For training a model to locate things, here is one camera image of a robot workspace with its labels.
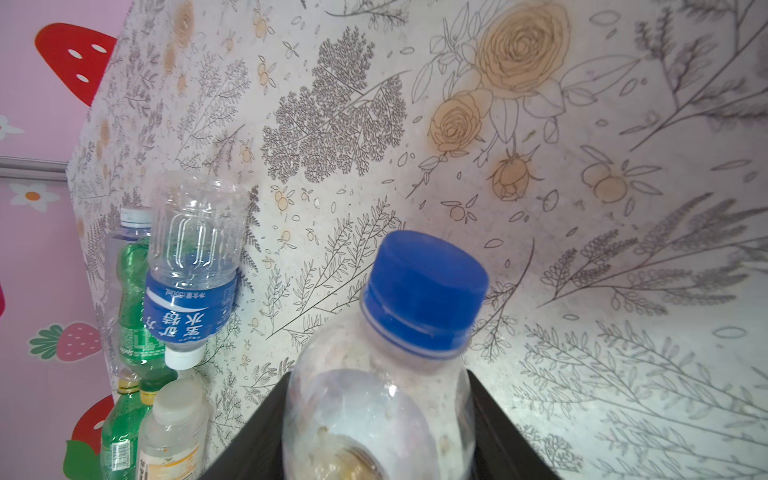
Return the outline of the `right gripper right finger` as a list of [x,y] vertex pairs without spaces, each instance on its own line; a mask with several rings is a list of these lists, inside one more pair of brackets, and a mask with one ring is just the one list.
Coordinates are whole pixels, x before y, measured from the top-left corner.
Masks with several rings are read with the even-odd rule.
[[474,405],[476,448],[472,480],[560,480],[503,412],[481,381],[468,371]]

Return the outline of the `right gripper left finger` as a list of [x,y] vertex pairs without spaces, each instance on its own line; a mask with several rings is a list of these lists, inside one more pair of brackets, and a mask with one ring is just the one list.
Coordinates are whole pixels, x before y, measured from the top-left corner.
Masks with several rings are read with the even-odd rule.
[[286,373],[201,480],[283,480],[282,430]]

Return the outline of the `clear bottle yellow label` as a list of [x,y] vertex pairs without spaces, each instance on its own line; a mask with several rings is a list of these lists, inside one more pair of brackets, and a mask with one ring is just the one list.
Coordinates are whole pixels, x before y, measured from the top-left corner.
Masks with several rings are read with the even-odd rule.
[[139,429],[136,478],[199,478],[210,413],[203,387],[196,381],[179,379],[164,385]]

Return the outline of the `clear bottle blue cap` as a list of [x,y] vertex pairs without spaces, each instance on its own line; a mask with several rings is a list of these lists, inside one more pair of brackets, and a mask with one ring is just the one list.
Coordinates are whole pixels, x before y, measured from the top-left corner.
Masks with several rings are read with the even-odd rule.
[[476,446],[462,354],[489,286],[437,237],[381,242],[358,304],[303,347],[286,392],[289,479],[466,479]]

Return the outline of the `clear bottle blue label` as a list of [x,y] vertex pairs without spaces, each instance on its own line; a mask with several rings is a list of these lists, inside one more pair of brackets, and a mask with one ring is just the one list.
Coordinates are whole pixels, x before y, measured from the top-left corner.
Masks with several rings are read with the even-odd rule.
[[153,194],[143,320],[165,364],[189,370],[228,322],[237,292],[248,194],[197,172],[162,174]]

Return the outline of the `clear bottle white cap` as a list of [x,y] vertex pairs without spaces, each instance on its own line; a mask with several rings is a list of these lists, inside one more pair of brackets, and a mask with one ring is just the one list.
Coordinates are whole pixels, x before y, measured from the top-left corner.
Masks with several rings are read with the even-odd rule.
[[122,368],[119,359],[119,318],[123,299],[126,249],[150,236],[152,214],[147,207],[121,207],[118,224],[109,231],[105,246],[104,316],[101,327],[103,347],[110,375]]

